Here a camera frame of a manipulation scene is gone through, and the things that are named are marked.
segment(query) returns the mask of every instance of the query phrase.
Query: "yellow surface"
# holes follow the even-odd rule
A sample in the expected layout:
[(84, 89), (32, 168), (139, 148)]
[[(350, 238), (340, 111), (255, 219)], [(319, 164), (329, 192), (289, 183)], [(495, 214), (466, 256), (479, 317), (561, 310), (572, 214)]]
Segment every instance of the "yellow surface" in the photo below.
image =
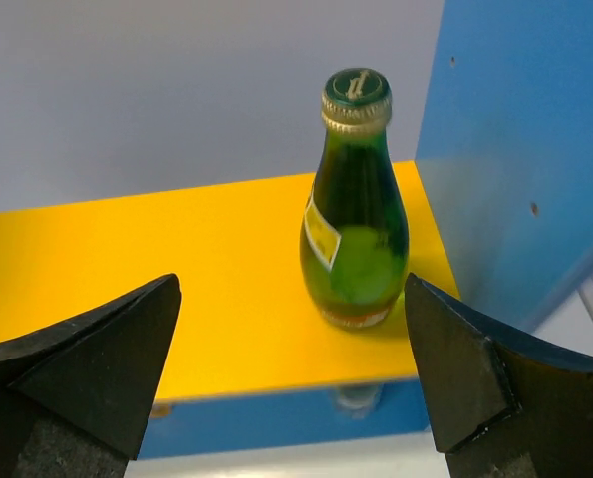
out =
[[(395, 165), (411, 270), (456, 294), (412, 162)], [(416, 373), (401, 315), (329, 326), (300, 272), (312, 174), (0, 214), (0, 342), (174, 272), (183, 304), (157, 399)]]

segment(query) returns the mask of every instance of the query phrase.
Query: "blue panel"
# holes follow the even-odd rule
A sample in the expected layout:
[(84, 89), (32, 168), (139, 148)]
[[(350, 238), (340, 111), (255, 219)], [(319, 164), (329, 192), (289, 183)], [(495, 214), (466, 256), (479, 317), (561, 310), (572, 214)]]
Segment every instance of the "blue panel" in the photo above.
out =
[(429, 426), (417, 380), (385, 385), (364, 419), (335, 410), (327, 390), (183, 403), (151, 420), (140, 459), (299, 445), (421, 431)]
[(417, 162), (463, 299), (532, 330), (593, 270), (593, 1), (446, 0)]

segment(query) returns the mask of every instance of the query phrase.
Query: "gray wall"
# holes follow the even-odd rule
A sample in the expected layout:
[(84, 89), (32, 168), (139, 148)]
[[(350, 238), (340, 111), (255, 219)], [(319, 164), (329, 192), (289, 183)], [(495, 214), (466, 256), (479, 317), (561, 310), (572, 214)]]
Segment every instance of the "gray wall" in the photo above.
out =
[(367, 65), (414, 156), (442, 0), (0, 0), (0, 210), (314, 170)]

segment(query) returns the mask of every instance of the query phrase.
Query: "bottle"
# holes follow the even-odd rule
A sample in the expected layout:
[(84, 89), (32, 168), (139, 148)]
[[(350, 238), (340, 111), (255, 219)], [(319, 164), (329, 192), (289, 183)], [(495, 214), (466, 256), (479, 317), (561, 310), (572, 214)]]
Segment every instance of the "bottle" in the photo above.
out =
[(391, 114), (389, 83), (374, 70), (343, 70), (323, 90), (327, 134), (300, 261), (314, 303), (342, 328), (383, 320), (404, 285), (409, 230), (387, 151)]

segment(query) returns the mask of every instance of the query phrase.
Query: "bottle cap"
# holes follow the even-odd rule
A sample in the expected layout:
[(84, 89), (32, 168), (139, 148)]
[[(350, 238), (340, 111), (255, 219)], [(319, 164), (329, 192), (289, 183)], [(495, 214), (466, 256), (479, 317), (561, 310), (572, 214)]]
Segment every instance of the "bottle cap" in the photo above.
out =
[(323, 123), (342, 135), (382, 132), (392, 117), (392, 94), (387, 79), (369, 68), (342, 70), (323, 90)]

